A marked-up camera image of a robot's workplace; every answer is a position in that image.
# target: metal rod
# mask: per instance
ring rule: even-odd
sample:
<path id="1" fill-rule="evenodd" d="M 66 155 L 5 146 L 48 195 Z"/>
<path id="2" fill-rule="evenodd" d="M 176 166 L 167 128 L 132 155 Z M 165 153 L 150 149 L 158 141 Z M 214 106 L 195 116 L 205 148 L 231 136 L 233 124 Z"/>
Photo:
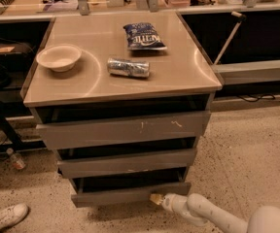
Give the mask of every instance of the metal rod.
<path id="1" fill-rule="evenodd" d="M 227 38 L 227 41 L 225 42 L 224 46 L 222 47 L 221 51 L 219 52 L 214 65 L 217 65 L 219 60 L 221 59 L 222 55 L 225 53 L 230 41 L 233 39 L 235 33 L 237 32 L 237 29 L 239 28 L 240 24 L 242 21 L 244 21 L 246 19 L 246 17 L 238 12 L 232 12 L 231 13 L 232 16 L 238 17 L 238 21 L 236 23 L 236 25 L 234 26 L 233 30 L 231 31 L 230 35 Z"/>

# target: person's foot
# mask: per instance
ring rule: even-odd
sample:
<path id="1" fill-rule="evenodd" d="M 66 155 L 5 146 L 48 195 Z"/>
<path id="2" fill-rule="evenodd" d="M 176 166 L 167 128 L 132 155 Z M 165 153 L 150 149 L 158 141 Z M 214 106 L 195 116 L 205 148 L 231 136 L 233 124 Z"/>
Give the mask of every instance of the person's foot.
<path id="1" fill-rule="evenodd" d="M 17 204 L 0 211 L 0 230 L 14 226 L 27 215 L 29 208 L 25 204 Z"/>

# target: aluminum can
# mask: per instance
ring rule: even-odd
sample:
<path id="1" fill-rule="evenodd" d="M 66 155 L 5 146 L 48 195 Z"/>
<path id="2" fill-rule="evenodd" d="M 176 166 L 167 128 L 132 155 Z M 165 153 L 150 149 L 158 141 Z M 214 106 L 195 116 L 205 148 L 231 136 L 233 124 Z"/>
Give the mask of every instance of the aluminum can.
<path id="1" fill-rule="evenodd" d="M 148 78 L 150 75 L 150 64 L 147 61 L 109 58 L 108 72 L 127 77 Z"/>

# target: cabinet top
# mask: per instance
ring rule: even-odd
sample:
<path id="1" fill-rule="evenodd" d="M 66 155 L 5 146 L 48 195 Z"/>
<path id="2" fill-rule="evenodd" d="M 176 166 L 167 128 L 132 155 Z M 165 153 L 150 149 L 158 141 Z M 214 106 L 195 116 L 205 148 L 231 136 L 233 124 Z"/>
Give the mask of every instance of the cabinet top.
<path id="1" fill-rule="evenodd" d="M 151 23 L 167 50 L 128 50 L 123 27 L 137 22 Z M 73 69 L 64 73 L 37 66 L 24 99 L 28 107 L 209 93 L 221 88 L 173 11 L 57 17 L 46 47 L 56 44 L 76 45 L 83 50 L 82 57 Z M 110 75 L 109 57 L 148 61 L 150 77 Z"/>

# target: ceramic bowl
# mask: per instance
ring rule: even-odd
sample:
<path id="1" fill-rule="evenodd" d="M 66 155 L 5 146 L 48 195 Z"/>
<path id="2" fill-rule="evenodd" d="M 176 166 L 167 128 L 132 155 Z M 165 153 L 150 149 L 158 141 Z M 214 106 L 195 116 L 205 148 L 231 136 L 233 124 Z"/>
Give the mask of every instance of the ceramic bowl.
<path id="1" fill-rule="evenodd" d="M 55 72 L 65 72 L 74 67 L 81 55 L 80 48 L 70 44 L 59 44 L 41 50 L 36 56 L 36 61 Z"/>

